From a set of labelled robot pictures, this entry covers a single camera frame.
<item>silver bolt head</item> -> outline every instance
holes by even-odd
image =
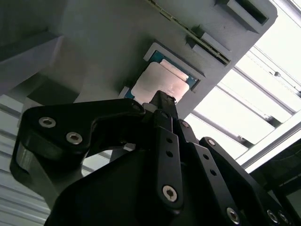
[[[83,137],[76,132],[70,132],[66,135],[66,140],[73,145],[79,145],[83,141]]]
[[[268,210],[267,213],[268,213],[269,218],[270,218],[274,223],[278,223],[278,218],[276,217],[276,215],[275,215],[272,211]]]
[[[49,117],[42,117],[39,119],[39,124],[40,126],[45,128],[53,128],[54,126],[56,126],[56,121]]]
[[[227,215],[234,224],[239,225],[239,215],[231,207],[227,208]]]
[[[279,216],[281,217],[281,219],[283,219],[284,222],[286,222],[287,224],[289,223],[288,219],[287,219],[286,216],[283,214],[283,212],[279,211],[278,214],[279,214]]]
[[[188,124],[187,122],[185,122],[185,121],[182,121],[182,125],[183,125],[184,127],[186,127],[186,128],[189,128],[189,124]]]
[[[177,192],[174,190],[173,187],[169,185],[165,185],[162,189],[163,195],[169,200],[170,202],[175,202],[178,198]]]
[[[212,146],[215,146],[215,142],[211,139],[208,139],[209,144],[211,144]]]

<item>gray panel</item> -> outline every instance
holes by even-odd
[[[0,95],[53,63],[62,37],[49,32],[0,47]]]

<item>rectangular recess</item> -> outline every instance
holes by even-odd
[[[252,3],[250,3],[250,1],[248,0],[235,0],[235,1],[260,24],[264,24],[268,20],[268,18],[258,8],[256,8]]]

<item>black metal bracket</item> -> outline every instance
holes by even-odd
[[[45,225],[294,225],[216,141],[195,138],[174,98],[158,91],[150,104],[154,111],[119,99],[24,113],[10,168],[52,209]],[[126,143],[136,149],[82,177],[85,157]]]

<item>slot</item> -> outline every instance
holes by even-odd
[[[235,0],[245,11],[247,11],[255,20],[260,24],[264,24],[268,18],[262,14],[259,9],[257,9],[252,3],[248,0]]]
[[[195,34],[191,29],[189,29],[186,25],[184,25],[182,22],[180,22],[178,19],[176,19],[174,16],[172,16],[170,13],[165,11],[163,8],[161,8],[157,3],[155,3],[153,0],[146,0],[151,6],[153,6],[162,16],[164,16],[169,21],[176,24],[178,27],[180,27],[182,30],[184,30],[190,38],[192,38],[198,46],[201,46],[202,49],[204,49],[207,53],[212,55],[215,59],[217,59],[219,62],[221,62],[223,65],[228,65],[231,60],[229,60],[226,56],[224,56],[222,53],[220,53],[215,47],[201,39],[197,34]]]

